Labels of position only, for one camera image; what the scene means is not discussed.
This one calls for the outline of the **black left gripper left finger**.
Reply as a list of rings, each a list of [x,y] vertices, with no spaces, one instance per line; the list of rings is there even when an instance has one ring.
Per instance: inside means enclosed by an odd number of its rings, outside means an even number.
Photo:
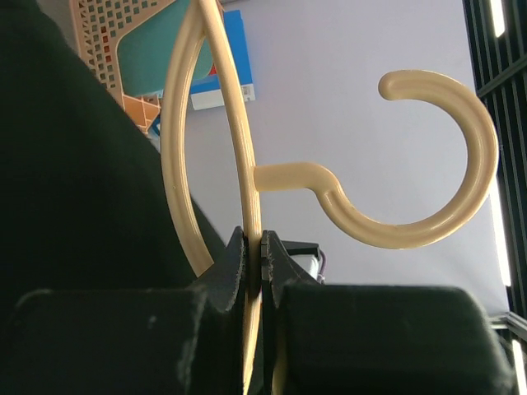
[[[1,338],[4,394],[242,394],[247,239],[183,289],[36,290]]]

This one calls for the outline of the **beige wooden hanger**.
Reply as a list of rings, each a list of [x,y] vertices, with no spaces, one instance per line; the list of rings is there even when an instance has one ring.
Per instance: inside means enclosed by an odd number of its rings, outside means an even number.
[[[387,100],[420,100],[435,105],[458,124],[466,142],[468,159],[463,182],[452,199],[434,215],[410,224],[384,224],[359,212],[337,177],[322,165],[312,162],[257,165],[221,6],[216,1],[192,1],[177,35],[166,78],[161,108],[161,166],[171,218],[197,275],[204,274],[213,260],[191,202],[184,134],[191,79],[203,44],[211,48],[225,102],[236,157],[243,228],[249,242],[242,337],[242,385],[248,388],[262,306],[258,258],[263,235],[261,193],[307,188],[315,194],[326,216],[351,238],[382,249],[414,249],[452,235],[474,217],[496,175],[499,148],[490,114],[466,86],[435,72],[401,70],[388,72],[380,79],[380,95]]]

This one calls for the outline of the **black trousers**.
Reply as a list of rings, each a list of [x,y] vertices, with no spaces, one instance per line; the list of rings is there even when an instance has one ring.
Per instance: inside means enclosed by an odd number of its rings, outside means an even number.
[[[2,321],[34,290],[194,278],[158,151],[36,2],[2,2]]]

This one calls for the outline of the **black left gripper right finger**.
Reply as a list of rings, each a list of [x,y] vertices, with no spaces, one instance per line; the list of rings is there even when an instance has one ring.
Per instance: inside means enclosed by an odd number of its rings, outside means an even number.
[[[261,241],[267,394],[511,394],[482,306],[455,287],[321,285]]]

